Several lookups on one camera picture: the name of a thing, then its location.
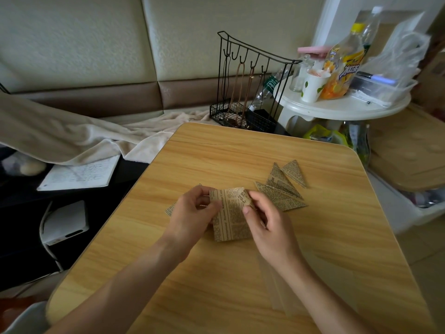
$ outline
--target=left arm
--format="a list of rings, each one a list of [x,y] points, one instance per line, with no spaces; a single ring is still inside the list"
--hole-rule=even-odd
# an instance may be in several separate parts
[[[46,334],[125,333],[220,210],[209,190],[195,186],[182,195],[162,237]]]

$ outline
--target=tile floor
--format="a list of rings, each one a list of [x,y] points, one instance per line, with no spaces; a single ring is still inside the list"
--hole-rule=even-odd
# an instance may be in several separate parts
[[[445,334],[445,215],[397,236],[439,333]]]

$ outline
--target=left hand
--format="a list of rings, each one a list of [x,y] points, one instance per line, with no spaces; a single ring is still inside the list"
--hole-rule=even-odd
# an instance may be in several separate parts
[[[207,186],[195,186],[179,197],[163,237],[174,241],[183,259],[203,236],[212,218],[220,211],[221,201],[210,202]]]

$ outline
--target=person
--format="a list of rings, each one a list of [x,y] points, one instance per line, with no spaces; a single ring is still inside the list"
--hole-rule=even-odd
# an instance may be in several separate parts
[[[195,186],[182,195],[159,240],[46,333],[125,333],[221,209],[221,202],[210,202],[209,190]],[[259,252],[289,284],[319,330],[324,334],[376,333],[306,263],[289,216],[264,194],[248,193],[260,214],[251,207],[244,207],[242,212]],[[260,218],[267,224],[266,229]]]

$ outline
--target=white plastic bag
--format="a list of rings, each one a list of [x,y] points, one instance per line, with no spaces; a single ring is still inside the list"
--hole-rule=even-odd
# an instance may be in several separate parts
[[[397,80],[395,87],[404,88],[416,73],[424,58],[430,36],[417,32],[404,32],[383,52],[365,63],[360,71]]]

